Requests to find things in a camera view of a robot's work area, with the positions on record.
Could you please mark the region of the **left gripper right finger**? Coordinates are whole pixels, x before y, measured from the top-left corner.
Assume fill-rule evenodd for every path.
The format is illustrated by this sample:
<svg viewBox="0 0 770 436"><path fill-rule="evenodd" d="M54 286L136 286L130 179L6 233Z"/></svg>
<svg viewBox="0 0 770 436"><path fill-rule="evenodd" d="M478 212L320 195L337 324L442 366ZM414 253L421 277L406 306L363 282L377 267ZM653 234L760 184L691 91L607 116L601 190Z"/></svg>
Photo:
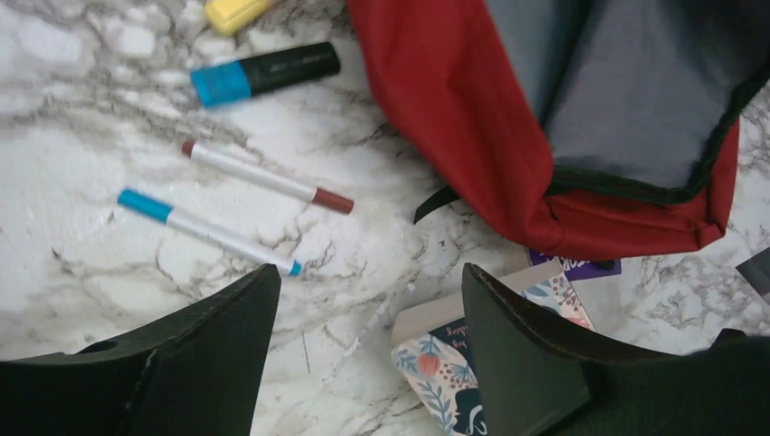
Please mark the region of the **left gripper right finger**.
<svg viewBox="0 0 770 436"><path fill-rule="evenodd" d="M766 435L769 340L674 355L592 332L468 263L461 291L492 435Z"/></svg>

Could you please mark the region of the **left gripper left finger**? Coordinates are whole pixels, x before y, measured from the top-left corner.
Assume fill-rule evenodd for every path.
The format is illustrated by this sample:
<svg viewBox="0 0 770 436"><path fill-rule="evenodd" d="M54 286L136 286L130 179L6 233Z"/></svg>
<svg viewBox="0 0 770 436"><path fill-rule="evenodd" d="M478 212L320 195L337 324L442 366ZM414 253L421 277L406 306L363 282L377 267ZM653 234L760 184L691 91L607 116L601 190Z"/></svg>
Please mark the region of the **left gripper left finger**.
<svg viewBox="0 0 770 436"><path fill-rule="evenodd" d="M246 435L281 291L264 265L73 353L1 365L4 435Z"/></svg>

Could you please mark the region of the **Little Women floral book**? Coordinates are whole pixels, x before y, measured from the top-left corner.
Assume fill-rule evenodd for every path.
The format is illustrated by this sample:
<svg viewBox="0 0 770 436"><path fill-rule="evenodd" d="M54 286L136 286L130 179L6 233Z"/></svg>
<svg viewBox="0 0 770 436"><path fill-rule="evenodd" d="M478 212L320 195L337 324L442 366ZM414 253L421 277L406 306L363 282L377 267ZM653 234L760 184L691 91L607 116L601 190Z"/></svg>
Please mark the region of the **Little Women floral book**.
<svg viewBox="0 0 770 436"><path fill-rule="evenodd" d="M500 281L526 300L592 330L571 282L579 278L550 260ZM390 342L396 368L446 434L489 434L460 293L401 311Z"/></svg>

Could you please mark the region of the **purple Treehouse book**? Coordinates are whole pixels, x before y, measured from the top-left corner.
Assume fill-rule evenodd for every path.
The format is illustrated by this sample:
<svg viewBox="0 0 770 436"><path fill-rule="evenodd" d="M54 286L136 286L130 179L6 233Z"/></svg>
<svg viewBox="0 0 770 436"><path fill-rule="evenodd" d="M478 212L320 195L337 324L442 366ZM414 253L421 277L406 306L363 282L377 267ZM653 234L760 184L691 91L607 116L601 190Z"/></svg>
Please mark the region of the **purple Treehouse book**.
<svg viewBox="0 0 770 436"><path fill-rule="evenodd" d="M556 259L570 281L615 276L620 275L622 272L620 260L602 261L598 263L577 261L559 256L545 255L532 249L528 249L528 257L532 265L538 265Z"/></svg>

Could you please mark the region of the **red student backpack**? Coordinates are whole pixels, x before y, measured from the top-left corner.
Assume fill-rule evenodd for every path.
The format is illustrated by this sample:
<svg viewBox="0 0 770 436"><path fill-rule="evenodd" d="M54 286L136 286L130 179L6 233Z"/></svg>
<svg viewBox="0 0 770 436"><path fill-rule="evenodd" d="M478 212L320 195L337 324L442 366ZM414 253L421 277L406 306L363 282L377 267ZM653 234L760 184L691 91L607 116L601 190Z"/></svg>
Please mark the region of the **red student backpack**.
<svg viewBox="0 0 770 436"><path fill-rule="evenodd" d="M766 1L351 1L371 91L493 230L582 261L722 238Z"/></svg>

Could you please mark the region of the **blue capped white pen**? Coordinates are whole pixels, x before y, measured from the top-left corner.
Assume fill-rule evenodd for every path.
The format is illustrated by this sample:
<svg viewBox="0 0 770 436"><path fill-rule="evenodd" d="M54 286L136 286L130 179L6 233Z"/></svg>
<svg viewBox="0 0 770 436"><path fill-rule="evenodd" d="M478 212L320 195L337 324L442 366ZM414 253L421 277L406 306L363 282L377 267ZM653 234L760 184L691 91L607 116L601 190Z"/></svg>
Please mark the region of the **blue capped white pen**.
<svg viewBox="0 0 770 436"><path fill-rule="evenodd" d="M117 196L117 203L134 213L210 243L228 253L237 254L243 259L273 264L288 276L299 276L302 272L301 263L292 258L281 256L245 236L134 189L123 189Z"/></svg>

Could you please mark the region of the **red capped white pen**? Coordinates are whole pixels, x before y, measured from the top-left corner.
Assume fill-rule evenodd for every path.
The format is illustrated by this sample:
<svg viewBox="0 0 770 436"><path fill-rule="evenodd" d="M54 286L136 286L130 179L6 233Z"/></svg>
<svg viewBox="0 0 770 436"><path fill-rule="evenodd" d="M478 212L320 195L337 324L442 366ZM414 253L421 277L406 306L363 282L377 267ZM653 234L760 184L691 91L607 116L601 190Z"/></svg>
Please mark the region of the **red capped white pen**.
<svg viewBox="0 0 770 436"><path fill-rule="evenodd" d="M267 170L256 163L246 162L231 154L215 150L195 141L185 141L181 152L190 160L206 164L214 169L255 183L261 187L282 193L296 200L312 203L337 213L350 214L354 201L318 185L305 183L286 175Z"/></svg>

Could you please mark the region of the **blue black highlighter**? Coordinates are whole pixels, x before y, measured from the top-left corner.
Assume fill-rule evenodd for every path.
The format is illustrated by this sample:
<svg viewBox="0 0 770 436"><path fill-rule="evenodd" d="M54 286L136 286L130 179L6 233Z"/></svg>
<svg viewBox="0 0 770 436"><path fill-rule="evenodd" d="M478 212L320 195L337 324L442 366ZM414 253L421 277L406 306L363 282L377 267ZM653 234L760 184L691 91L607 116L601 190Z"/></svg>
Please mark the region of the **blue black highlighter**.
<svg viewBox="0 0 770 436"><path fill-rule="evenodd" d="M204 107L250 99L259 94L338 74L341 61L330 42L298 45L190 72Z"/></svg>

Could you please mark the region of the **yellow pink highlighter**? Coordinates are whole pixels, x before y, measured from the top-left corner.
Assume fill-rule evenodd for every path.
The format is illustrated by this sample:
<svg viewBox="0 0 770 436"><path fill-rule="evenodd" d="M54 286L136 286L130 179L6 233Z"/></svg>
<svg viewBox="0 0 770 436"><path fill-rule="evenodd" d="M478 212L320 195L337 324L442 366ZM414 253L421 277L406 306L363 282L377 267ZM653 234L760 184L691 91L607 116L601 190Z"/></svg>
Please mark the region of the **yellow pink highlighter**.
<svg viewBox="0 0 770 436"><path fill-rule="evenodd" d="M221 35L232 36L275 4L274 0L211 0L203 11L212 28Z"/></svg>

